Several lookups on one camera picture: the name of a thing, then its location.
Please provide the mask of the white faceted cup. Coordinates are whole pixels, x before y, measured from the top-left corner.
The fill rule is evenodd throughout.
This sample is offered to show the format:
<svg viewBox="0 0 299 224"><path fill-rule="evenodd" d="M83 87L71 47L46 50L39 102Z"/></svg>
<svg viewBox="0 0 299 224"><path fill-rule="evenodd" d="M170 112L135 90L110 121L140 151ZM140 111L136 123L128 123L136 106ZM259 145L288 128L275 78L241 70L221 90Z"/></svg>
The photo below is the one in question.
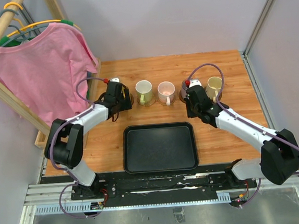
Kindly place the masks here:
<svg viewBox="0 0 299 224"><path fill-rule="evenodd" d="M147 80L138 81L135 85L137 99L140 105L144 105L152 99L152 83Z"/></svg>

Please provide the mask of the pink cup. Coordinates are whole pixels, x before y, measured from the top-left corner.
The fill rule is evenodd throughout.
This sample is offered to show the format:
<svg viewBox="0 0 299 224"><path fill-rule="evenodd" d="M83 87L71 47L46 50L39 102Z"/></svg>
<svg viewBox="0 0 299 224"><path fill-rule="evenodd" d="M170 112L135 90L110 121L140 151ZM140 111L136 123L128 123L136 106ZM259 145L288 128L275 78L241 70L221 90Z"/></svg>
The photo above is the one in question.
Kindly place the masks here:
<svg viewBox="0 0 299 224"><path fill-rule="evenodd" d="M165 96L176 95L176 93L175 93L176 87L174 86L173 83L171 83L169 81L161 82L157 88L158 88L158 97L160 95L165 95Z"/></svg>

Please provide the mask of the cream cartoon cup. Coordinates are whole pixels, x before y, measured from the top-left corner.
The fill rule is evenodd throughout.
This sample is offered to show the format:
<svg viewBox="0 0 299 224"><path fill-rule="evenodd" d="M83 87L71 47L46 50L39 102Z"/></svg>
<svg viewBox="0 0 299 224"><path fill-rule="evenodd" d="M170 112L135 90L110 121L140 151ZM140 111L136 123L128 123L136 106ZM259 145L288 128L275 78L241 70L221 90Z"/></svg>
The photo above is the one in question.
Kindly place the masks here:
<svg viewBox="0 0 299 224"><path fill-rule="evenodd" d="M210 77L207 81L207 96L215 101L222 87L222 79L220 77Z"/></svg>

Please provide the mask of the woven rattan coaster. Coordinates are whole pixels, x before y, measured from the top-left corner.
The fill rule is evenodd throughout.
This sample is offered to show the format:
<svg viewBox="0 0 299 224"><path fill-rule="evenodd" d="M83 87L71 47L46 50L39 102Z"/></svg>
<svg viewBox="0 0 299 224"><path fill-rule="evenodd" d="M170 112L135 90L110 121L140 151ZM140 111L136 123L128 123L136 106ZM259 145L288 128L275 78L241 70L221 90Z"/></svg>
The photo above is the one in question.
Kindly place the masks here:
<svg viewBox="0 0 299 224"><path fill-rule="evenodd" d="M148 102L146 102L146 103L143 103L143 104L141 104L141 101L140 101L140 98L139 98L139 97L137 97L136 101L137 101L137 103L138 103L140 106L142 106L142 107L149 107L149 106L155 104L155 102L156 102L156 97L155 97L155 95L152 95L151 100L148 101Z"/></svg>
<svg viewBox="0 0 299 224"><path fill-rule="evenodd" d="M158 97L158 101L161 105L170 106L175 101L175 95L168 95L168 96L160 95Z"/></svg>

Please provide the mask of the dark wooden coaster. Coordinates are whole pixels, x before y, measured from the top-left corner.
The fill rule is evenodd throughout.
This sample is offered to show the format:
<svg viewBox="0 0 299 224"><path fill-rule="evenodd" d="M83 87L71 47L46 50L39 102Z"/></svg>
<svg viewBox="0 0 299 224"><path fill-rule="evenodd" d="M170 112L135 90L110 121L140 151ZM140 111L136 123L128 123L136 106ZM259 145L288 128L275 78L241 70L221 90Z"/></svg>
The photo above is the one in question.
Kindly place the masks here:
<svg viewBox="0 0 299 224"><path fill-rule="evenodd" d="M186 100L187 100L187 94L180 91L180 93L179 93L179 99L180 99L183 103L186 103Z"/></svg>
<svg viewBox="0 0 299 224"><path fill-rule="evenodd" d="M129 95L130 95L131 105L133 105L134 102L135 102L135 101L134 101L134 96L133 96L131 93L130 93Z"/></svg>
<svg viewBox="0 0 299 224"><path fill-rule="evenodd" d="M215 103L217 100L221 98L220 94L220 89L221 88L216 88L216 87L208 87L207 88L207 96Z"/></svg>

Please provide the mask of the purple cup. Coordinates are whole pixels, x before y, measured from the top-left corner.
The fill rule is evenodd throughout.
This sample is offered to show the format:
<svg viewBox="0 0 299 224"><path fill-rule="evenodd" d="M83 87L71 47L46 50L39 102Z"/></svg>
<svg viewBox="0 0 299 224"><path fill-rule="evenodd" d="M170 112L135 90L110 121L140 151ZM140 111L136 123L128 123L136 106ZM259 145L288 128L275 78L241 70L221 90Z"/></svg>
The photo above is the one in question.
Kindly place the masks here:
<svg viewBox="0 0 299 224"><path fill-rule="evenodd" d="M182 84L181 84L181 97L182 98L185 98L186 97L186 90L187 90L187 86L186 86L186 79L182 82Z"/></svg>

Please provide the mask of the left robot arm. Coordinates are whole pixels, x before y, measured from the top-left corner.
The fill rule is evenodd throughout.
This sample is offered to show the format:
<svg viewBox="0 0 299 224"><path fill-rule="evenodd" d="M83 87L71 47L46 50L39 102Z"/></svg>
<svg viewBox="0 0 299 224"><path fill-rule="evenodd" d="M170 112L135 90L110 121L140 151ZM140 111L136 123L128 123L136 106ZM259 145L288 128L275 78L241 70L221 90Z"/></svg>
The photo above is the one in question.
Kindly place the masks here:
<svg viewBox="0 0 299 224"><path fill-rule="evenodd" d="M99 196L101 186L95 172L82 159L84 135L104 121L115 122L120 112L132 108L127 86L118 78L105 79L104 83L106 91L88 109L72 118L53 121L44 150L53 167L66 171L82 194L92 199Z"/></svg>

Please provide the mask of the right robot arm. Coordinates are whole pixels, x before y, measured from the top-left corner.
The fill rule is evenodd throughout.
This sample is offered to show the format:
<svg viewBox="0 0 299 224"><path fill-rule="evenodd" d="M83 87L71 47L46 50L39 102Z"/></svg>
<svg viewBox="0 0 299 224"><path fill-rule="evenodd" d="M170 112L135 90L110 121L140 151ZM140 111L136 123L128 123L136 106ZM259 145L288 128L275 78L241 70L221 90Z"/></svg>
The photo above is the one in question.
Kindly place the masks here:
<svg viewBox="0 0 299 224"><path fill-rule="evenodd" d="M259 151L259 159L236 159L226 169L225 182L230 188L254 178L281 185L299 169L299 150L291 131L262 127L227 105L212 102L200 85L186 90L185 101L189 118L198 117L203 123L227 131Z"/></svg>

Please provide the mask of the yellow cup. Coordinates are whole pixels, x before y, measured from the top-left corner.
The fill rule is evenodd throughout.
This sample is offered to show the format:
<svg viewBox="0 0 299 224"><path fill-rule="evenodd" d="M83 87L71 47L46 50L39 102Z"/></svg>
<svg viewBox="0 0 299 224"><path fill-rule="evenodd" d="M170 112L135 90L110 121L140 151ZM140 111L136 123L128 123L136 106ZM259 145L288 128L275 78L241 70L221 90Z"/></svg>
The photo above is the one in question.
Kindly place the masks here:
<svg viewBox="0 0 299 224"><path fill-rule="evenodd" d="M130 99L130 92L126 86L122 86L122 94L123 94L125 100Z"/></svg>

